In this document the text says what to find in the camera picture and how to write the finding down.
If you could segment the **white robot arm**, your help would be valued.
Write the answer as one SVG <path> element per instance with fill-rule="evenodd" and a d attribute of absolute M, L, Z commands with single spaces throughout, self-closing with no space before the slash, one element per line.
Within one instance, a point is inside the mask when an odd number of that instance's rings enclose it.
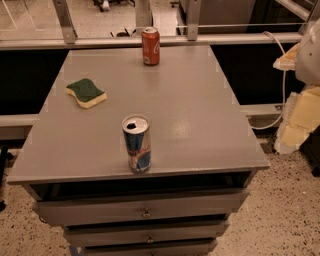
<path fill-rule="evenodd" d="M 273 67 L 294 71 L 296 79 L 305 84 L 300 93 L 291 93 L 287 99 L 274 143 L 279 154 L 290 154 L 320 125 L 320 19 Z"/>

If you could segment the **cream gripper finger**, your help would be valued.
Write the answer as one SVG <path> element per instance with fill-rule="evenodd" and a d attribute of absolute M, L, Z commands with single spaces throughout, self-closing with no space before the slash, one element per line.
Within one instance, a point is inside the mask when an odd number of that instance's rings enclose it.
<path fill-rule="evenodd" d="M 294 71 L 296 69 L 296 56 L 299 43 L 291 47 L 280 58 L 277 58 L 273 63 L 273 67 L 282 71 Z"/>
<path fill-rule="evenodd" d="M 291 154 L 319 125 L 320 87 L 308 85 L 300 93 L 291 93 L 287 99 L 274 149 L 279 154 Z"/>

